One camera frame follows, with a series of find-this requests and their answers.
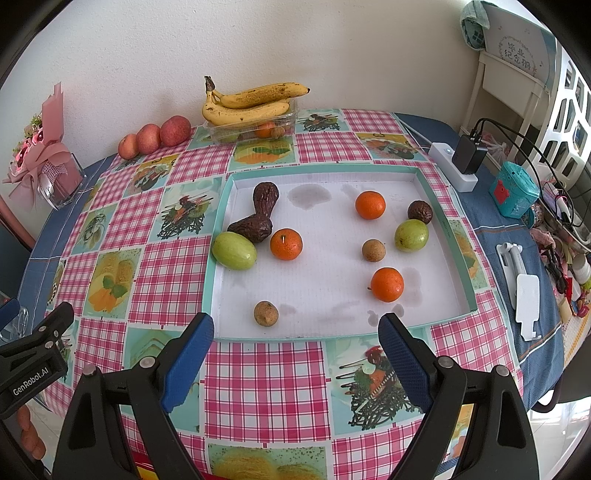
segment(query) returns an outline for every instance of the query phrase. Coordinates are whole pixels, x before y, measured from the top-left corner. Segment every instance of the apple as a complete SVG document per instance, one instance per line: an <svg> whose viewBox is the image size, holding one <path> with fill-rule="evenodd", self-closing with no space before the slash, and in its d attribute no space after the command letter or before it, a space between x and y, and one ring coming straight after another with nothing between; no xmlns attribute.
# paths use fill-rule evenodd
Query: apple
<svg viewBox="0 0 591 480"><path fill-rule="evenodd" d="M427 245L429 228L421 220L411 219L398 225L394 243L403 252L416 252Z"/></svg>
<svg viewBox="0 0 591 480"><path fill-rule="evenodd" d="M124 160L131 160L136 157L139 153L136 135L125 135L117 146L117 153Z"/></svg>
<svg viewBox="0 0 591 480"><path fill-rule="evenodd" d="M191 122L185 117L175 115L160 127L160 140L166 147L174 147L188 140L191 136Z"/></svg>
<svg viewBox="0 0 591 480"><path fill-rule="evenodd" d="M234 232L222 232L213 241L212 254L218 263L231 270L248 270L256 261L252 242Z"/></svg>
<svg viewBox="0 0 591 480"><path fill-rule="evenodd" d="M144 125L137 133L136 139L142 155L154 153L160 147L160 127L154 124Z"/></svg>

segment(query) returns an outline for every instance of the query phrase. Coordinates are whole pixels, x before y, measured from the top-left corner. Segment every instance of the black power adapter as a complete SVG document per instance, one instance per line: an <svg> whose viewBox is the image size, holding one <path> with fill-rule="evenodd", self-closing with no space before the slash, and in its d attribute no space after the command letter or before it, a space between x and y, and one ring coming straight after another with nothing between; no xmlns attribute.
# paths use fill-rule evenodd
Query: black power adapter
<svg viewBox="0 0 591 480"><path fill-rule="evenodd" d="M475 141L468 135L462 135L457 143L456 151L453 153L452 163L460 173L472 175L480 167L487 152L486 145Z"/></svg>

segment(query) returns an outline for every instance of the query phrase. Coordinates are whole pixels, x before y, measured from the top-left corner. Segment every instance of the person's hand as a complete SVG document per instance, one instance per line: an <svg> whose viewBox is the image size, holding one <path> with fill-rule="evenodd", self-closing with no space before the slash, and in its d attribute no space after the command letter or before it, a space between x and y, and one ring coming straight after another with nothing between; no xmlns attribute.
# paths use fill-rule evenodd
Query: person's hand
<svg viewBox="0 0 591 480"><path fill-rule="evenodd" d="M46 452L45 443L39 438L37 429L31 423L31 412L29 407L23 405L17 411L17 422L21 433L22 447L33 456L35 460L41 460Z"/></svg>

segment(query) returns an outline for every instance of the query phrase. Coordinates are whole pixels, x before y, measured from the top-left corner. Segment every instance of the banana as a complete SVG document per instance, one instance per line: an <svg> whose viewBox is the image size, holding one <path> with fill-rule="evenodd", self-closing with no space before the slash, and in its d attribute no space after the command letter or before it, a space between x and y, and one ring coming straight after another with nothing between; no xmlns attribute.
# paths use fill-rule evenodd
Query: banana
<svg viewBox="0 0 591 480"><path fill-rule="evenodd" d="M257 122L265 118L283 115L290 108L290 104L283 102L270 102L251 108L227 108L216 102L213 92L215 85L210 77L205 77L205 89L207 100L201 110L203 117L213 125L246 124Z"/></svg>
<svg viewBox="0 0 591 480"><path fill-rule="evenodd" d="M213 94L219 98L220 103L228 108L249 108L262 103L276 102L277 100L299 97L308 93L310 89L301 83L287 82L274 83L263 87L245 90L234 95L224 95L217 90Z"/></svg>

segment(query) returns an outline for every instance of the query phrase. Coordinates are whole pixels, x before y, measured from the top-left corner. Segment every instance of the teal box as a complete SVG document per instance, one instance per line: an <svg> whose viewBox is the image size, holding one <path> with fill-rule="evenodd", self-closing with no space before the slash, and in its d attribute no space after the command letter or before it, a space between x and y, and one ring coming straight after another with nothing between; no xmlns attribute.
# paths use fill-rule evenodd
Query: teal box
<svg viewBox="0 0 591 480"><path fill-rule="evenodd" d="M503 217L521 218L540 196L540 189L523 167L506 161L489 193Z"/></svg>

